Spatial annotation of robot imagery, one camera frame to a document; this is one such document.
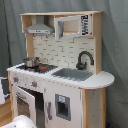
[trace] toy stove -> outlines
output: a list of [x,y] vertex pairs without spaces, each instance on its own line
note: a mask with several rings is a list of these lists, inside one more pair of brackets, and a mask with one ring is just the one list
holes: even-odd
[[32,67],[32,68],[26,67],[25,65],[19,66],[17,68],[22,70],[32,71],[32,72],[47,73],[48,71],[51,71],[52,69],[57,68],[57,66],[40,63],[39,66]]
[[14,117],[26,115],[37,127],[45,127],[43,98],[45,84],[41,74],[55,68],[57,66],[42,63],[33,68],[23,64],[16,66],[17,71],[10,72],[11,84],[13,85]]

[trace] oven handle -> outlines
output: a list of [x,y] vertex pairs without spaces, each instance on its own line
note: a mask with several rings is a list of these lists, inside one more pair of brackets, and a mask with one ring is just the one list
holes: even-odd
[[23,96],[23,95],[21,95],[19,92],[16,92],[16,95],[17,95],[19,98],[21,98],[21,99],[26,99],[26,97]]
[[51,102],[48,102],[48,107],[47,107],[48,118],[49,120],[52,120],[52,116],[50,115],[50,108],[51,108]]
[[64,32],[63,21],[58,21],[58,25],[60,26],[59,38],[61,38],[63,37],[63,32]]

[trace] white tile backsplash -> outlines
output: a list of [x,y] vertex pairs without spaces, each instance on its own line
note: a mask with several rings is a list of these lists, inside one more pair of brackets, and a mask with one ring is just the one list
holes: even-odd
[[[94,42],[94,38],[87,37],[55,41],[54,35],[48,37],[35,35],[33,38],[34,56],[40,57],[43,63],[75,68],[80,52],[88,51],[94,57]],[[88,70],[94,70],[87,55],[82,56],[82,62],[87,62]]]

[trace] floor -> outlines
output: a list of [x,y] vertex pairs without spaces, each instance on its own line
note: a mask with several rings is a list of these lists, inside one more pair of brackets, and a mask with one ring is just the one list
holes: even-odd
[[0,127],[12,121],[11,102],[7,99],[5,104],[0,105]]

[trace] black faucet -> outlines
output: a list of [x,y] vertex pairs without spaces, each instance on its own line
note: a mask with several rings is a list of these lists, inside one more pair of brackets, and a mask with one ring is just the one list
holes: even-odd
[[82,57],[83,54],[88,55],[89,58],[90,58],[90,60],[91,60],[91,63],[90,63],[90,64],[91,64],[91,65],[94,65],[94,60],[93,60],[92,55],[91,55],[89,52],[87,52],[87,51],[82,51],[82,52],[79,54],[78,63],[77,63],[77,65],[76,65],[76,68],[78,68],[78,70],[86,69],[86,62],[85,62],[85,64],[82,64],[82,63],[81,63],[81,57]]

